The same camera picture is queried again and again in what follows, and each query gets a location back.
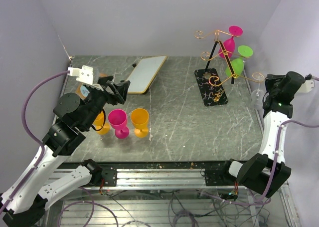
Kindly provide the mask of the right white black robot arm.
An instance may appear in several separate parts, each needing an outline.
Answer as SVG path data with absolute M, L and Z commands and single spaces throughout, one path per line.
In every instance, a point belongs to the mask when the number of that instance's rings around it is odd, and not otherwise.
M 268 74 L 265 78 L 267 97 L 263 101 L 264 133 L 260 150 L 245 163 L 230 159 L 220 172 L 221 182 L 236 182 L 270 198 L 290 177 L 285 164 L 284 144 L 287 124 L 293 114 L 291 101 L 305 78 L 289 71 L 285 75 Z

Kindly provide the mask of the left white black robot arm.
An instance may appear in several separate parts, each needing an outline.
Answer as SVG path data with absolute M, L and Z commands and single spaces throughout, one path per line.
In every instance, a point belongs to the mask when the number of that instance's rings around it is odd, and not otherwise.
M 115 84 L 112 76 L 102 77 L 99 88 L 86 86 L 89 93 L 81 99 L 76 93 L 60 97 L 53 112 L 55 123 L 40 141 L 40 147 L 19 179 L 0 196 L 3 221 L 9 227 L 31 227 L 59 199 L 73 190 L 95 186 L 105 180 L 105 171 L 92 159 L 83 161 L 74 171 L 47 184 L 51 174 L 73 154 L 85 140 L 84 132 L 93 128 L 106 104 L 124 104 L 129 81 Z

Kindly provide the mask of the yellow wine glass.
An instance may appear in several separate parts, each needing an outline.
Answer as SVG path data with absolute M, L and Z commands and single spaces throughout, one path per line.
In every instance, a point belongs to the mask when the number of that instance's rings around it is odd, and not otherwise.
M 99 135 L 105 135 L 110 130 L 110 125 L 106 121 L 105 111 L 102 110 L 92 124 L 92 128 Z
M 148 135 L 149 113 L 147 110 L 138 108 L 131 113 L 131 122 L 134 127 L 134 134 L 138 138 Z

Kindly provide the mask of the clear wine glass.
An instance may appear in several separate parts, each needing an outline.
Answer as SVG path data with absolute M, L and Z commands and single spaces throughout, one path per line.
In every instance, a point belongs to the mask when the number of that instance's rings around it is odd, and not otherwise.
M 262 89 L 262 84 L 264 82 L 264 75 L 260 72 L 255 72 L 252 74 L 253 79 L 258 83 L 258 87 L 252 91 L 250 98 L 251 98 L 251 105 L 255 110 L 262 109 L 263 106 L 263 97 L 265 95 L 265 91 Z

